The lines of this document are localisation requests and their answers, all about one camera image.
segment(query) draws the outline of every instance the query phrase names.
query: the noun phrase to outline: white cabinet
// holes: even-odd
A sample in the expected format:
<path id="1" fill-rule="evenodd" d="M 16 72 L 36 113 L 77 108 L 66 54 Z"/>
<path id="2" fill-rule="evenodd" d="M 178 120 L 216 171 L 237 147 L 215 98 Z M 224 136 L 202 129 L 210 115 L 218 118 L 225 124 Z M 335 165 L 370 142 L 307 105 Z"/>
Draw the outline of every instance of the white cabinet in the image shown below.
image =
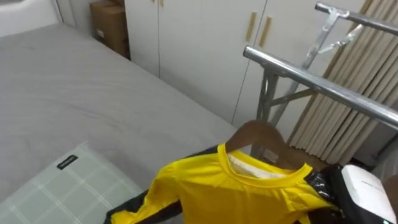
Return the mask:
<path id="1" fill-rule="evenodd" d="M 160 79 L 225 120 L 232 117 L 266 0 L 163 0 Z M 251 38 L 246 41 L 252 14 Z"/>
<path id="2" fill-rule="evenodd" d="M 126 1 L 132 61 L 225 120 L 240 126 L 256 118 L 262 68 L 242 56 L 245 45 L 300 65 L 327 14 L 317 0 Z M 364 0 L 326 0 L 359 11 Z M 246 34 L 252 20 L 251 37 Z M 259 39 L 272 18 L 263 47 Z M 341 39 L 351 23 L 340 20 L 326 44 Z M 334 52 L 317 57 L 310 71 L 322 75 Z M 275 97 L 292 83 L 280 78 Z M 277 128 L 291 134 L 309 98 L 289 104 Z"/>
<path id="3" fill-rule="evenodd" d="M 255 44 L 255 48 L 296 65 L 301 65 L 308 49 L 317 38 L 328 16 L 325 13 L 314 10 L 316 2 L 317 0 L 268 0 L 264 18 L 267 16 L 272 18 L 271 26 L 263 48 L 258 46 L 258 43 Z M 363 0 L 328 0 L 325 2 L 353 11 L 359 11 L 363 4 Z M 262 20 L 261 29 L 264 27 L 264 21 L 265 19 Z M 338 21 L 325 43 L 330 44 L 344 37 L 351 25 L 352 23 L 348 21 Z M 318 75 L 323 75 L 333 56 L 334 52 L 319 55 L 312 63 L 310 71 Z M 233 119 L 235 126 L 240 126 L 246 121 L 256 118 L 262 73 L 263 69 L 260 65 L 255 62 L 249 63 L 241 96 L 236 108 L 236 115 Z M 279 78 L 275 97 L 283 96 L 291 83 L 290 79 Z M 285 139 L 289 138 L 308 100 L 309 97 L 289 103 L 277 125 L 278 130 Z M 275 108 L 272 108 L 270 118 L 274 114 Z"/>
<path id="4" fill-rule="evenodd" d="M 157 1 L 132 0 L 125 5 L 131 61 L 159 76 Z"/>

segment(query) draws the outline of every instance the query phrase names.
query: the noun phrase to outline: clothing rack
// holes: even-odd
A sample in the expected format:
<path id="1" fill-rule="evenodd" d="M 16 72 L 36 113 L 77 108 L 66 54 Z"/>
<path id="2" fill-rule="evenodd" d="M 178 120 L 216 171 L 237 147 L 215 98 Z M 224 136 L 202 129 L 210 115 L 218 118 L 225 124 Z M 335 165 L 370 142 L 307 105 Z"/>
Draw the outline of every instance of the clothing rack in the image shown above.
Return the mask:
<path id="1" fill-rule="evenodd" d="M 322 27 L 320 35 L 316 39 L 315 43 L 310 47 L 308 54 L 305 56 L 301 67 L 297 67 L 285 60 L 277 58 L 271 54 L 258 51 L 249 46 L 244 49 L 244 57 L 259 63 L 264 68 L 259 104 L 257 108 L 257 119 L 268 121 L 271 107 L 279 105 L 274 117 L 271 119 L 271 124 L 276 126 L 290 101 L 310 96 L 314 93 L 322 93 L 398 130 L 397 111 L 307 71 L 323 42 L 339 18 L 353 21 L 364 26 L 373 27 L 394 35 L 398 35 L 398 27 L 384 21 L 379 21 L 356 12 L 333 7 L 322 2 L 316 3 L 315 9 L 329 13 L 329 16 Z M 274 99 L 278 77 L 291 78 L 294 82 L 283 97 Z M 296 92 L 300 83 L 310 88 Z M 258 159 L 262 157 L 263 153 L 264 149 L 259 148 L 253 148 L 251 151 L 251 155 Z"/>

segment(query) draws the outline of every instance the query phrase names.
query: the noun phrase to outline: yellow jersey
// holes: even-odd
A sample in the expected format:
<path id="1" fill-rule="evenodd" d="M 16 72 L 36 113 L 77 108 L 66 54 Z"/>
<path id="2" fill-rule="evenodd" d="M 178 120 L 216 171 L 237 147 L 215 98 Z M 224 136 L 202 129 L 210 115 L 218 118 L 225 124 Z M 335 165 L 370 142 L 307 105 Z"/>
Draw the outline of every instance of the yellow jersey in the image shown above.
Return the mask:
<path id="1" fill-rule="evenodd" d="M 292 224 L 332 207 L 328 199 L 312 167 L 280 169 L 220 144 L 162 168 L 149 190 L 109 211 L 106 223 L 157 223 L 182 212 L 188 224 Z"/>

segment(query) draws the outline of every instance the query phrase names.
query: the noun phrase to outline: bed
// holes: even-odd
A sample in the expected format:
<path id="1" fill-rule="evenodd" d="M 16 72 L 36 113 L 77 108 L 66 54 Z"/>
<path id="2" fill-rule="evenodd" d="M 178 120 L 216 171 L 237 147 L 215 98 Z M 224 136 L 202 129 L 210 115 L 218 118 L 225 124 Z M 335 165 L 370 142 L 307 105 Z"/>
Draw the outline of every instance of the bed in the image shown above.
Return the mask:
<path id="1" fill-rule="evenodd" d="M 146 189 L 162 166 L 236 130 L 57 23 L 0 37 L 0 107 L 0 202 L 83 142 Z"/>

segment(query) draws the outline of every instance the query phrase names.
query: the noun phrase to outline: brown box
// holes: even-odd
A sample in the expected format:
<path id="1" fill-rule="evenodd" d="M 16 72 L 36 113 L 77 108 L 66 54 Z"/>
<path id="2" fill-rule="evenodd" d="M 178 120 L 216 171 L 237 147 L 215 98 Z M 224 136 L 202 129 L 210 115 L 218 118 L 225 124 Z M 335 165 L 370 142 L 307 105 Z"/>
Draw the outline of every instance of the brown box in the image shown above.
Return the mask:
<path id="1" fill-rule="evenodd" d="M 98 40 L 124 57 L 129 57 L 126 12 L 111 1 L 90 3 L 91 18 Z"/>
<path id="2" fill-rule="evenodd" d="M 112 2 L 115 2 L 116 4 L 123 6 L 124 7 L 124 0 L 111 0 Z"/>

